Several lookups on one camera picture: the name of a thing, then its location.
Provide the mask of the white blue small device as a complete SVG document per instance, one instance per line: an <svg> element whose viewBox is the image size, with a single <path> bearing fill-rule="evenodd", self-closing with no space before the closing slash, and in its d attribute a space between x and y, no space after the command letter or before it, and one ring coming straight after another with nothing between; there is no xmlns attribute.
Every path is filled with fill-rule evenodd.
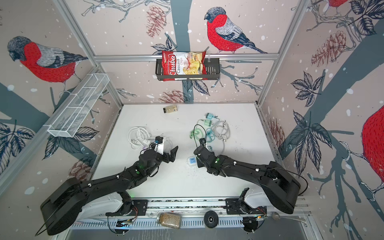
<svg viewBox="0 0 384 240"><path fill-rule="evenodd" d="M188 165L189 166L196 166L197 165L197 159L196 157L189 157L188 160Z"/></svg>

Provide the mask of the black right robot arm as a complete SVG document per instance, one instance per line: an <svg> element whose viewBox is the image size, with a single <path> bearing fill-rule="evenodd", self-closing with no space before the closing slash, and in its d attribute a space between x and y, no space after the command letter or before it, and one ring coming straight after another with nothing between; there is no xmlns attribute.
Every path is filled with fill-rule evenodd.
<svg viewBox="0 0 384 240"><path fill-rule="evenodd" d="M301 184L277 162L254 165L234 160L225 155L216 156L201 144L194 150L198 162L209 174L238 178L260 186L270 203L285 214L293 214Z"/></svg>

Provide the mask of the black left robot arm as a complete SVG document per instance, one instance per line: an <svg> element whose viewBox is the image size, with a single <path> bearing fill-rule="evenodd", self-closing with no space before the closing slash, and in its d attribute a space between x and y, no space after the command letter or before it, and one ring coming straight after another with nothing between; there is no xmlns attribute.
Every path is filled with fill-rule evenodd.
<svg viewBox="0 0 384 240"><path fill-rule="evenodd" d="M163 142L163 138L157 136L154 143L141 151L138 161L118 174L90 181L76 178L66 180L41 204L44 223L36 234L47 232L49 236L54 236L63 232L76 221L83 206L112 193L121 195L125 202L125 213L128 214L131 204L127 190L154 177L161 163L174 162L176 159L178 147L162 154L158 152Z"/></svg>

